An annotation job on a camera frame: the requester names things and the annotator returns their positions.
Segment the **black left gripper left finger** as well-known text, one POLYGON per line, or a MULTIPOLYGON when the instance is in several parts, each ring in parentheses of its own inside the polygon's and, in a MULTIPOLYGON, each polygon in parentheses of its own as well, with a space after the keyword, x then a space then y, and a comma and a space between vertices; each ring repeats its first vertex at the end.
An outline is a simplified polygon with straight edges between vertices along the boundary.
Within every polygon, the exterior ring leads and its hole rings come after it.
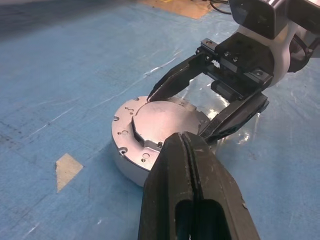
POLYGON ((168 137, 143 186, 138 240, 198 240, 191 132, 168 137))

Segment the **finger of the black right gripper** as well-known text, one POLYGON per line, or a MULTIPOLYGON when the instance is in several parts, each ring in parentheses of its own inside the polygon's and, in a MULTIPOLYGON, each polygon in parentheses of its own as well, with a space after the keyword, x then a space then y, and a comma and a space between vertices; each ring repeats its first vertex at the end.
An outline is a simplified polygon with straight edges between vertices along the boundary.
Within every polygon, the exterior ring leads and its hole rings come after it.
POLYGON ((190 80, 204 73, 216 56, 197 53, 171 68, 153 87, 148 102, 163 101, 189 86, 190 80))
POLYGON ((199 133, 205 142, 213 143, 237 132, 256 114, 268 106, 268 98, 261 92, 245 100, 236 100, 219 112, 199 133))

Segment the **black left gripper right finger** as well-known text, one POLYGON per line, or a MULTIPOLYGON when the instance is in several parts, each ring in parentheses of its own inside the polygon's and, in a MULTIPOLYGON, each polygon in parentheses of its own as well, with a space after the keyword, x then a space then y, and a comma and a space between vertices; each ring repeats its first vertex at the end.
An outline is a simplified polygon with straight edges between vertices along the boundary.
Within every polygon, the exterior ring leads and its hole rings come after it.
POLYGON ((261 240, 238 184, 209 145, 185 132, 193 188, 191 240, 261 240))

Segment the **silver motor housing copper windings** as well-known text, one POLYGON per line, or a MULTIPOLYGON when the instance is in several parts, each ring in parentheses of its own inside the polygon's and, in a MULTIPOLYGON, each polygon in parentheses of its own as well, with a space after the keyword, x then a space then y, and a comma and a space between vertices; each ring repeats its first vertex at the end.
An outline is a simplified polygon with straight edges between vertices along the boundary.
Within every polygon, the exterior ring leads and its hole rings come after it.
POLYGON ((144 147, 136 139, 130 120, 115 116, 111 124, 111 133, 116 166, 125 177, 142 187, 160 150, 144 147))

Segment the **silver round motor lid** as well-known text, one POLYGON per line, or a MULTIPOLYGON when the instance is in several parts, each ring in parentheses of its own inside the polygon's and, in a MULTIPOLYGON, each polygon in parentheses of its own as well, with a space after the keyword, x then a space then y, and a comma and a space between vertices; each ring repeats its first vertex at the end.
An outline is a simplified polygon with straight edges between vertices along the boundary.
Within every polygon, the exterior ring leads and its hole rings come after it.
POLYGON ((146 96, 139 96, 116 111, 112 138, 134 169, 148 172, 169 136, 181 132, 197 135, 209 121, 202 111, 179 97, 148 102, 146 96))

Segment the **brown cardboard sheet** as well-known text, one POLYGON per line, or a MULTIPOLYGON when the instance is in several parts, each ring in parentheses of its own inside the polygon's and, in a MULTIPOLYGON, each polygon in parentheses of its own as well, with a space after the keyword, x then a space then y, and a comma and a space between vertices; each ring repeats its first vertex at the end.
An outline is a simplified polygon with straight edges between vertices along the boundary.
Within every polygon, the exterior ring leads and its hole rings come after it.
POLYGON ((161 9, 170 13, 191 19, 200 19, 213 10, 206 0, 137 0, 139 3, 155 9, 161 9))

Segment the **tan tape piece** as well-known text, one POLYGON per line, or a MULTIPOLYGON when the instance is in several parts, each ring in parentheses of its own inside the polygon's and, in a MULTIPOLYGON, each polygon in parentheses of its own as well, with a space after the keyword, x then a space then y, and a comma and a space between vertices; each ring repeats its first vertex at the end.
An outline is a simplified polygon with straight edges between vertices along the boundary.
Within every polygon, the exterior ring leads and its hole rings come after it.
POLYGON ((56 191, 59 193, 83 167, 82 164, 68 153, 60 157, 55 163, 56 191))

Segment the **blue plastic table cover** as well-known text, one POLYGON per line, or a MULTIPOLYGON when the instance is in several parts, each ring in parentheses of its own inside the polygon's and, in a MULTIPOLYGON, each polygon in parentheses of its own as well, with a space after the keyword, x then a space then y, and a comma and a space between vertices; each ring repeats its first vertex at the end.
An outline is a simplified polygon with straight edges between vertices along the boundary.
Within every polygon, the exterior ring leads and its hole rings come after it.
MULTIPOLYGON (((114 113, 237 27, 123 0, 0 6, 0 240, 137 240, 143 192, 115 165, 114 113), (66 153, 83 169, 57 192, 66 153)), ((265 94, 217 158, 262 240, 320 240, 320 59, 265 94)))

